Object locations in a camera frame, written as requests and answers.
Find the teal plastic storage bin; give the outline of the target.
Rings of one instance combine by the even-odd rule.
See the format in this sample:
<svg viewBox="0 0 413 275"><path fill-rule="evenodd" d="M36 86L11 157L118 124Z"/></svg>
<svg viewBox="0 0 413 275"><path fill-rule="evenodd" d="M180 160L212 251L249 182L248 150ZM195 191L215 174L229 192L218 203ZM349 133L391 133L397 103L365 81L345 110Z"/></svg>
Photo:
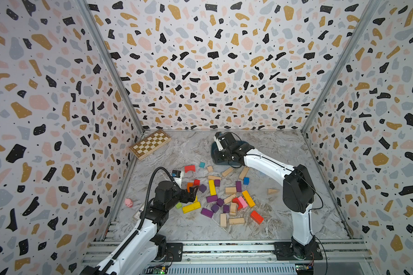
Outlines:
<svg viewBox="0 0 413 275"><path fill-rule="evenodd" d="M212 144L211 157L216 165L229 165L233 167L244 165L244 156L255 147L244 141L237 141L223 151L219 151L216 143Z"/></svg>

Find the pink long block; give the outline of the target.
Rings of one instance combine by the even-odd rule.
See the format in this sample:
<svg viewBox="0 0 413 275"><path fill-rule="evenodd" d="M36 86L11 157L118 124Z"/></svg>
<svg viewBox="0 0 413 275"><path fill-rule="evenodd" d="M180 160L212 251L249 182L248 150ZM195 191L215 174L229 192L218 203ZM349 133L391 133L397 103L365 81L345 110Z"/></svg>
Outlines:
<svg viewBox="0 0 413 275"><path fill-rule="evenodd" d="M243 197L238 197L237 199L238 199L240 205L242 206L242 209L245 209L248 206L247 202L245 201L245 199Z"/></svg>

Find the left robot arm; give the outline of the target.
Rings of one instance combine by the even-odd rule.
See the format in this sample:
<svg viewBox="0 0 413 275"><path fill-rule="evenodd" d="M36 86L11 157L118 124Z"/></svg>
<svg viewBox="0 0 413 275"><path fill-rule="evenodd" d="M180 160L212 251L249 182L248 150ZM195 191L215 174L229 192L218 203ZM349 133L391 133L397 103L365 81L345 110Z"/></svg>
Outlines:
<svg viewBox="0 0 413 275"><path fill-rule="evenodd" d="M153 261L168 258L166 237L158 232L178 203L195 202L198 186L182 189L167 169L151 174L143 212L134 229L97 266L86 266L82 275L139 275Z"/></svg>

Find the yellow flat block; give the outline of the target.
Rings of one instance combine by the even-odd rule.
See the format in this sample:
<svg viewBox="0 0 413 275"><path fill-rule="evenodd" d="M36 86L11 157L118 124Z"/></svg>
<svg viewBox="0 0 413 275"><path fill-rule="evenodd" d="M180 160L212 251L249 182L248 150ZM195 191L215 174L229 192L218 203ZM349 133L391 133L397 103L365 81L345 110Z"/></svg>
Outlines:
<svg viewBox="0 0 413 275"><path fill-rule="evenodd" d="M182 208L182 212L183 212L184 214L186 214L186 213L192 212L192 211L197 210L197 209L200 209L200 208L201 208L201 203L200 203L199 201L197 201L197 202L194 202L194 203L192 203L192 204L190 204L190 205L184 206L184 207Z"/></svg>

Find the purple flat block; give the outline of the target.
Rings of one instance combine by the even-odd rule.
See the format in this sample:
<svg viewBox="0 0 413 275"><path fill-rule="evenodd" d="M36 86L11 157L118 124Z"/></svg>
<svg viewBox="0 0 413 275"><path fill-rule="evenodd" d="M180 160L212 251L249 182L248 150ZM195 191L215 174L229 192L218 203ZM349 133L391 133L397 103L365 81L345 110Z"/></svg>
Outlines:
<svg viewBox="0 0 413 275"><path fill-rule="evenodd" d="M212 218L214 215L214 212L212 210L206 209L206 208L202 208L201 210L201 214L208 217L208 218Z"/></svg>

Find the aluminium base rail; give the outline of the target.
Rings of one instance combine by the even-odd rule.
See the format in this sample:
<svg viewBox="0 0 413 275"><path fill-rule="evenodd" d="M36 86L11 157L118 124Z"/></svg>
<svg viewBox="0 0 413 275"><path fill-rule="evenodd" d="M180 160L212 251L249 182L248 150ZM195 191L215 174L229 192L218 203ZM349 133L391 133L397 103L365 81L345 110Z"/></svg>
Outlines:
<svg viewBox="0 0 413 275"><path fill-rule="evenodd" d="M308 260L290 257L287 243L271 241L170 242L170 275L377 275L360 239L324 239Z"/></svg>

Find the natural wood wedge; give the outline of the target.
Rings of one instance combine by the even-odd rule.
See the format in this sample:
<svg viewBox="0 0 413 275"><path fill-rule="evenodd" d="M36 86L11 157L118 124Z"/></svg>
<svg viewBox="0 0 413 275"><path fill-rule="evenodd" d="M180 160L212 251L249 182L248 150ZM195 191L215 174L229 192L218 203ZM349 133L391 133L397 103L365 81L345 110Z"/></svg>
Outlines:
<svg viewBox="0 0 413 275"><path fill-rule="evenodd" d="M279 189L267 189L267 195L273 195L279 193Z"/></svg>

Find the wooden chessboard box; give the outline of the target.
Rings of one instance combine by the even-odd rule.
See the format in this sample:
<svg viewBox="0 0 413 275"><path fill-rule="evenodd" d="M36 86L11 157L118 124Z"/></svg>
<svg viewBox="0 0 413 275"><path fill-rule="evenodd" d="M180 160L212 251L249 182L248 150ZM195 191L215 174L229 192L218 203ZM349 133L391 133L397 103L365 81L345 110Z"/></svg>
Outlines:
<svg viewBox="0 0 413 275"><path fill-rule="evenodd" d="M139 159L143 160L171 141L171 137L163 130L148 135L141 141L130 146L130 151Z"/></svg>

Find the purple cube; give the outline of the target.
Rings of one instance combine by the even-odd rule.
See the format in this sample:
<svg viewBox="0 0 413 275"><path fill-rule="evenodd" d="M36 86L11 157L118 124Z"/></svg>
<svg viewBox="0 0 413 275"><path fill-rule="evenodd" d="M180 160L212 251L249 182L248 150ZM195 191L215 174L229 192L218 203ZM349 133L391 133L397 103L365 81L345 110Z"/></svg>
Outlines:
<svg viewBox="0 0 413 275"><path fill-rule="evenodd" d="M199 186L199 190L200 190L202 193L205 193L205 192L206 192L206 190L207 190L206 185L201 184L201 185Z"/></svg>

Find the red curved arch block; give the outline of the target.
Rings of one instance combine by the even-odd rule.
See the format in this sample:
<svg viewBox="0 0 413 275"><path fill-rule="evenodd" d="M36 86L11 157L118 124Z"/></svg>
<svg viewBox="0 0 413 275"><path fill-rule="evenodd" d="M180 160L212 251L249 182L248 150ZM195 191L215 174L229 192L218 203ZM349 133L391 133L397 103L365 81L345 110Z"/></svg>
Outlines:
<svg viewBox="0 0 413 275"><path fill-rule="evenodd" d="M239 198L234 198L234 199L232 200L232 202L235 203L235 204L237 204L237 209L238 209L238 210L240 210L240 209L243 208L243 205L241 204Z"/></svg>

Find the natural wood short bar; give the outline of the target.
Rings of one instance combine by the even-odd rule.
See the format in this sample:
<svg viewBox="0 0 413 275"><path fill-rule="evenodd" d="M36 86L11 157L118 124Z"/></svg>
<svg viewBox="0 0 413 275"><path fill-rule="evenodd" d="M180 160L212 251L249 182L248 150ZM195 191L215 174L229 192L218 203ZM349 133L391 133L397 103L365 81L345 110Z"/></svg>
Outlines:
<svg viewBox="0 0 413 275"><path fill-rule="evenodd" d="M213 176L213 175L209 175L208 176L208 180L221 180L221 177L219 177L219 176Z"/></svg>

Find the pink pig toy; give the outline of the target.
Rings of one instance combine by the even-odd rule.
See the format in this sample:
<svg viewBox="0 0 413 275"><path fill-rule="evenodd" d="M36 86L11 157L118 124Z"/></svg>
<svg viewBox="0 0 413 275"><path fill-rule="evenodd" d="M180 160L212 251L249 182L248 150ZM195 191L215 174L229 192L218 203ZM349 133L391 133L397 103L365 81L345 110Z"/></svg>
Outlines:
<svg viewBox="0 0 413 275"><path fill-rule="evenodd" d="M134 203L133 203L133 201L132 201L130 198L126 198L126 199L125 199L125 205L126 205L126 207L128 207L128 208L132 208L133 205L134 205Z"/></svg>

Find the natural wood long block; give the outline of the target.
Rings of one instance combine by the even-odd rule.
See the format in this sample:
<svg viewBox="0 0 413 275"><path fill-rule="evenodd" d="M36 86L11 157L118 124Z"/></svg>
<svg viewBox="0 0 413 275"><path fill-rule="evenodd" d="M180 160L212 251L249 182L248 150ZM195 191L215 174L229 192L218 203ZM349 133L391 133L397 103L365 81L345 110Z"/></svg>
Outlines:
<svg viewBox="0 0 413 275"><path fill-rule="evenodd" d="M247 167L247 166L245 166L245 167L242 169L241 173L239 174L239 179L240 179L240 180L243 180L243 179L246 177L249 169L250 169L250 168Z"/></svg>

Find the red rectangular block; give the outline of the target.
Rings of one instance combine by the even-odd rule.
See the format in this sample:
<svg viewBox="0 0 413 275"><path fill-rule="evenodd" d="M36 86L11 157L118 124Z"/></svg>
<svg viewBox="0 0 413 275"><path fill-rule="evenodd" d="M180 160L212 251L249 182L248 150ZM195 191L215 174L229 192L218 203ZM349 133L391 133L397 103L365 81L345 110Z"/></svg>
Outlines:
<svg viewBox="0 0 413 275"><path fill-rule="evenodd" d="M256 222L258 225L260 225L265 219L256 211L253 210L250 214L250 218Z"/></svg>

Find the amber yellow long block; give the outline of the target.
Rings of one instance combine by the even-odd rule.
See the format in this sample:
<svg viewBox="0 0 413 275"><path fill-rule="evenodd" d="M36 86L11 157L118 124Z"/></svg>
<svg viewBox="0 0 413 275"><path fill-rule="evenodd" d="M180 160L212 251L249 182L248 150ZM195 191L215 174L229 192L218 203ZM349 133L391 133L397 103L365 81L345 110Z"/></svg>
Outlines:
<svg viewBox="0 0 413 275"><path fill-rule="evenodd" d="M242 192L242 196L244 197L244 199L247 202L247 204L249 205L249 207L254 207L255 206L255 202L254 202L254 200L252 199L252 197L250 196L250 194L247 190Z"/></svg>

